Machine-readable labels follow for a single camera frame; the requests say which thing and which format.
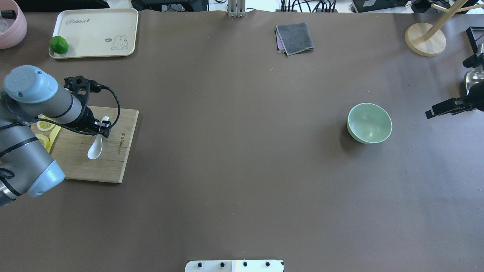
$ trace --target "folded towel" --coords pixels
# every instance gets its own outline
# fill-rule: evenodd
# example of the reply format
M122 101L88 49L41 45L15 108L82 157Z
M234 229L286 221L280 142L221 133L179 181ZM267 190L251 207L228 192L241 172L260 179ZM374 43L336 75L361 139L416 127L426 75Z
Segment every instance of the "folded towel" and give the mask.
M313 51L314 44L307 23L275 26L277 48L288 56Z

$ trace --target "rabbit illustration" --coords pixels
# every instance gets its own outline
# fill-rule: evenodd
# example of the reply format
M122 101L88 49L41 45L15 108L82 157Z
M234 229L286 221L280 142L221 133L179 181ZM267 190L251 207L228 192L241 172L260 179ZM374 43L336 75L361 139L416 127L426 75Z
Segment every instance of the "rabbit illustration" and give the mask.
M116 49L128 49L128 41L126 40L126 35L116 36L116 38L114 38L113 47L111 47L111 50Z

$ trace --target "lemon slice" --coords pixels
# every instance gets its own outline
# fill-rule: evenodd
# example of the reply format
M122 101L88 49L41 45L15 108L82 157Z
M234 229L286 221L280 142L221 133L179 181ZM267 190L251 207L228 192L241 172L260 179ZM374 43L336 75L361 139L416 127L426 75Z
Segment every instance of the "lemon slice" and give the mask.
M49 117L46 117L44 115L41 115L40 118L43 118L43 119L48 119L48 120L51 120L51 118ZM40 130L40 131L49 131L51 130L52 128L54 128L54 124L52 123L49 123L49 122L46 122L46 121L38 121L37 122L37 128Z
M59 134L59 131L61 130L61 127L59 126L55 126L54 129L52 130L52 132L50 133L49 135L49 141L50 141L50 144L49 144L49 147L46 148L47 149L47 152L50 153L50 149L52 148L52 146L54 145L54 142L56 140L56 137L57 137L57 134Z
M39 139L40 143L45 147L45 149L49 148L50 141L47 136L45 136L44 134L36 134L35 136L37 137L37 139Z

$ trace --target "white spoon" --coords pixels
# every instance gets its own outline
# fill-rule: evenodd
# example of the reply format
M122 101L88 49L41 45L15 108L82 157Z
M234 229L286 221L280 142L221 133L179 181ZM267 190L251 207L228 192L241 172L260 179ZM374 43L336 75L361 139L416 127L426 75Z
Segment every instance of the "white spoon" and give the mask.
M102 121L107 121L109 120L108 116L104 116ZM94 139L94 142L91 145L91 148L88 150L88 158L90 160L95 160L101 155L101 152L103 151L103 136L101 134L96 135L96 138Z

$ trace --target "wooden cutting board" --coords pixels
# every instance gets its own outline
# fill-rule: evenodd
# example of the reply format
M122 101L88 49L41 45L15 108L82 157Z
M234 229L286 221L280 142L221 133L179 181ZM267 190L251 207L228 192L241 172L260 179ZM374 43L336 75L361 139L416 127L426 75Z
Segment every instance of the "wooden cutting board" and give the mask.
M109 116L109 120L114 122L118 113L117 108L89 108L99 120L103 116ZM137 120L137 110L121 109L118 123L111 129L109 138L103 137L103 151L95 160L87 157L95 136L81 135L63 128L59 131L50 154L64 171L67 179L121 183ZM33 124L31 129L35 134L40 133L47 137L52 131L39 131L36 124Z

